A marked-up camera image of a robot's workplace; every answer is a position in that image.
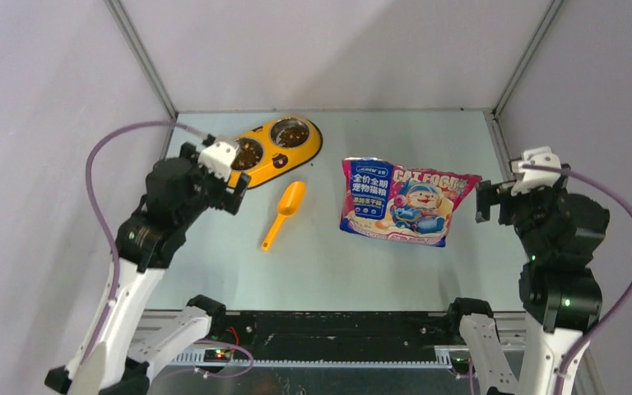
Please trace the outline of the yellow double pet bowl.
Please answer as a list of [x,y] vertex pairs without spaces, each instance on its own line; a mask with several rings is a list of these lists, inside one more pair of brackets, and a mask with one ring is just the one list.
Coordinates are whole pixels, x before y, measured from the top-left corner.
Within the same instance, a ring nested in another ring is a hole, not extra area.
[[232,163],[229,186],[239,176],[256,188],[311,161],[323,147],[320,129],[307,118],[287,116],[253,128],[235,138],[239,152]]

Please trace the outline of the yellow plastic food scoop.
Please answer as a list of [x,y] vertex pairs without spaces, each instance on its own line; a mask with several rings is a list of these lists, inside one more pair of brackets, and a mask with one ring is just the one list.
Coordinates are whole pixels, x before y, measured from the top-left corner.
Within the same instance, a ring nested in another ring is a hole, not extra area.
[[298,212],[305,192],[306,183],[304,181],[295,181],[286,188],[276,205],[276,218],[261,243],[262,251],[267,252],[271,249],[285,220]]

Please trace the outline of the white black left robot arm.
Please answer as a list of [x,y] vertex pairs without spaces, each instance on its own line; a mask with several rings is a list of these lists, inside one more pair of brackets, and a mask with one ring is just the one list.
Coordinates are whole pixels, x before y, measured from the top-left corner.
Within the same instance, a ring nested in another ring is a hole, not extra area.
[[230,186],[234,142],[185,143],[176,157],[156,162],[146,191],[118,228],[103,297],[85,341],[45,385],[60,394],[145,394],[181,351],[194,342],[218,342],[227,332],[225,306],[206,296],[188,301],[180,316],[138,345],[132,340],[148,300],[208,209],[235,214],[250,178]]

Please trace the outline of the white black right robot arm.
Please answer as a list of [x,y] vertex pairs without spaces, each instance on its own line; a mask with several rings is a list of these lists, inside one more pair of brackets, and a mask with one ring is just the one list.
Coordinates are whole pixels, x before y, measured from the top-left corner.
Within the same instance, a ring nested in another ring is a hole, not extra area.
[[501,346],[498,322],[484,300],[457,298],[445,323],[448,338],[466,344],[467,376],[474,394],[569,394],[601,316],[602,291],[589,268],[606,236],[609,211],[590,197],[570,193],[562,172],[476,186],[476,221],[500,209],[527,255],[518,280],[525,315],[525,351],[514,375]]

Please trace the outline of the colourful cat food bag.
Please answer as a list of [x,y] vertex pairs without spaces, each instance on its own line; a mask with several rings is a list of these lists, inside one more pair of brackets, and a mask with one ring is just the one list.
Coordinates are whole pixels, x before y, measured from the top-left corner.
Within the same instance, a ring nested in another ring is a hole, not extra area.
[[342,160],[346,180],[340,230],[443,248],[453,213],[482,181],[476,174],[410,168],[378,158]]

